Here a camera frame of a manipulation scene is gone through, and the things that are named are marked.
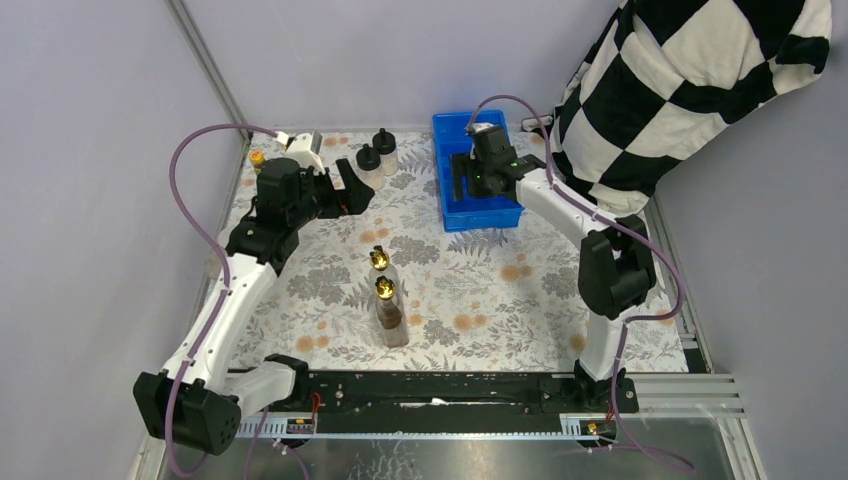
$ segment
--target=tabletop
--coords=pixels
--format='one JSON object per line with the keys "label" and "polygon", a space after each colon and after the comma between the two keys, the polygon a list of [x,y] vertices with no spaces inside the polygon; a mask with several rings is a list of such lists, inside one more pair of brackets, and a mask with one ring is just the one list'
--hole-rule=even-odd
{"label": "tabletop", "polygon": [[[321,158],[355,162],[371,133],[325,133]],[[543,157],[541,138],[512,133],[519,155]],[[260,301],[232,357],[232,368],[270,354],[311,368],[357,370],[571,371],[586,345],[588,310],[577,292],[578,250],[525,211],[517,228],[444,231],[430,133],[396,133],[400,170],[386,178],[360,216],[315,220]],[[270,137],[251,150],[281,156]],[[255,195],[245,159],[228,226]],[[402,281],[410,342],[386,348],[369,310],[368,252],[382,245]],[[217,277],[212,261],[207,271]],[[667,311],[662,279],[642,312]],[[682,372],[686,362],[674,320],[630,327],[625,366]]]}

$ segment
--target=checkered cloth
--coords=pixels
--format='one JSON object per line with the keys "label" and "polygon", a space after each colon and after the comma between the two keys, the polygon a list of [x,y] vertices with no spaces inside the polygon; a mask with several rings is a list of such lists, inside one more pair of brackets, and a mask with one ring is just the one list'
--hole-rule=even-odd
{"label": "checkered cloth", "polygon": [[627,0],[554,109],[566,184],[617,214],[728,125],[815,81],[829,0]]}

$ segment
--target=blue bin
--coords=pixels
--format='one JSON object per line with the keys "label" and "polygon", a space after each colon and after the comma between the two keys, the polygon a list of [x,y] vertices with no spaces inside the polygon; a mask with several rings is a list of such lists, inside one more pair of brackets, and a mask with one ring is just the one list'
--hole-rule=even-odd
{"label": "blue bin", "polygon": [[[445,231],[461,232],[475,228],[517,227],[524,207],[503,195],[484,199],[472,198],[468,194],[468,185],[463,181],[462,201],[457,202],[453,198],[450,157],[457,153],[471,151],[471,137],[465,133],[465,126],[470,119],[471,112],[433,115],[433,142],[436,148],[436,166]],[[500,110],[483,110],[477,115],[476,122],[488,122],[506,128],[506,120]]]}

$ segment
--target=robotic arm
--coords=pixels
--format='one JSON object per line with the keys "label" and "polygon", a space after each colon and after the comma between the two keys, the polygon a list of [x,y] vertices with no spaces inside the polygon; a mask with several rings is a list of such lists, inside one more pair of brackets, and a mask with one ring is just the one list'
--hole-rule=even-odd
{"label": "robotic arm", "polygon": [[624,319],[656,285],[650,250],[596,218],[606,217],[647,236],[645,224],[635,215],[616,219],[574,192],[572,197],[595,212],[587,216],[551,189],[544,162],[533,155],[517,156],[503,127],[471,127],[474,148],[451,159],[456,199],[462,199],[465,185],[475,198],[505,195],[550,222],[580,249],[578,289],[590,317],[586,348],[574,372],[583,401],[596,406],[609,398],[612,377],[620,382],[624,375],[623,369],[613,372]]}
{"label": "robotic arm", "polygon": [[[133,396],[153,437],[164,438],[168,395],[186,360],[190,363],[177,387],[173,416],[173,438],[178,444],[218,455],[232,443],[242,418],[275,401],[306,400],[307,392],[297,388],[297,380],[307,374],[304,362],[275,355],[227,380],[232,350],[256,305],[297,247],[298,230],[316,218],[361,214],[374,191],[359,180],[347,159],[336,162],[345,188],[333,188],[329,170],[318,157],[321,138],[317,133],[292,137],[280,133],[277,140],[287,147],[285,156],[265,163],[257,176],[251,210],[230,233],[226,246],[231,270],[229,291],[222,272],[198,316],[200,321],[195,322],[174,355],[159,374],[139,375],[133,387]],[[213,314],[222,291],[226,292],[226,301],[211,328],[204,332],[203,320]],[[200,347],[191,357],[189,351],[199,338]]]}

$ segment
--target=white wall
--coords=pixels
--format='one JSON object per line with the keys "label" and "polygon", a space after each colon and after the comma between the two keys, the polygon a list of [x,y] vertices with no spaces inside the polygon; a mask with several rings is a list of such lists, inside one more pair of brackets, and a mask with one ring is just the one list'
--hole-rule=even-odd
{"label": "white wall", "polygon": [[550,109],[619,0],[187,3],[245,117],[332,129],[426,128],[497,93]]}
{"label": "white wall", "polygon": [[[124,478],[132,399],[185,333],[207,250],[170,198],[187,133],[225,121],[162,1],[0,2],[0,478]],[[235,134],[185,155],[203,225]]]}
{"label": "white wall", "polygon": [[821,80],[722,133],[657,194],[772,480],[845,478],[848,2],[833,3]]}

